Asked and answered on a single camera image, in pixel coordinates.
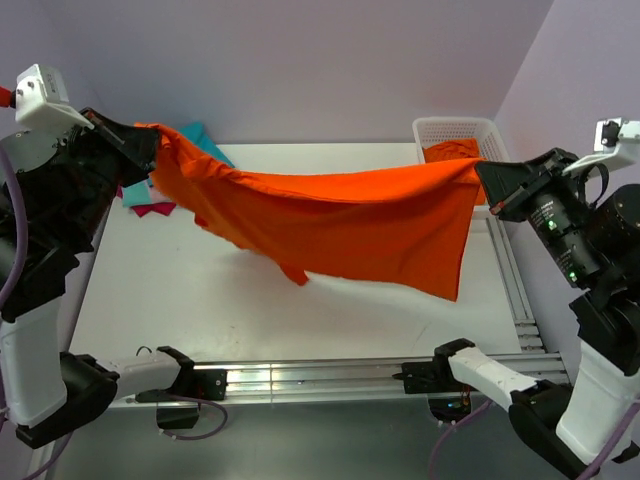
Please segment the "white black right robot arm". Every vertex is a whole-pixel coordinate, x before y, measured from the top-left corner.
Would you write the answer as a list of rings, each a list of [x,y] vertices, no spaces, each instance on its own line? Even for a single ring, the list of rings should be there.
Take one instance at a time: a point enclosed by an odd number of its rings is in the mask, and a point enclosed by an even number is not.
[[[591,175],[607,181],[602,161],[578,167],[554,149],[523,163],[484,162],[477,175],[491,212],[525,222],[565,280],[578,290],[576,365],[570,383],[511,369],[467,339],[407,362],[398,379],[408,394],[475,390],[501,407],[520,440],[568,479],[636,458],[639,416],[639,187],[603,188],[589,199]]]

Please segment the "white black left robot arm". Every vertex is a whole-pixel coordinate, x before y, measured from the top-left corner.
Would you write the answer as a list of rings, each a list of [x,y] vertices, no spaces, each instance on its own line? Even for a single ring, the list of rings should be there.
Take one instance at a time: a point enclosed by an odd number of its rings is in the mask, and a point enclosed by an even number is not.
[[[100,417],[116,400],[218,406],[223,370],[199,369],[180,351],[99,360],[57,344],[68,274],[118,189],[154,170],[160,134],[91,109],[59,134],[21,131],[1,142],[1,417],[38,449]]]

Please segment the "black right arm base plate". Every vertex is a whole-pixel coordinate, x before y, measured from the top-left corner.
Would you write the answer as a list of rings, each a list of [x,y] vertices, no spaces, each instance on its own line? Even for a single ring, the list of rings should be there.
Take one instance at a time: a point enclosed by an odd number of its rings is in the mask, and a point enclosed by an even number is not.
[[[429,411],[439,422],[457,423],[471,413],[471,388],[445,372],[439,361],[405,362],[393,375],[408,395],[426,395]]]

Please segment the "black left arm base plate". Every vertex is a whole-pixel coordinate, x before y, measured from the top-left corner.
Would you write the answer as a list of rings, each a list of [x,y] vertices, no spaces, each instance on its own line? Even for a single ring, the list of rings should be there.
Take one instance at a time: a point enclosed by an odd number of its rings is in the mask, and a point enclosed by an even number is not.
[[[138,404],[156,405],[156,425],[162,434],[182,441],[208,438],[220,432],[229,419],[226,408],[220,404],[226,396],[227,375],[225,369],[196,369],[185,386],[139,393],[134,400]],[[208,410],[219,413],[219,422],[211,432],[181,433],[193,429]]]

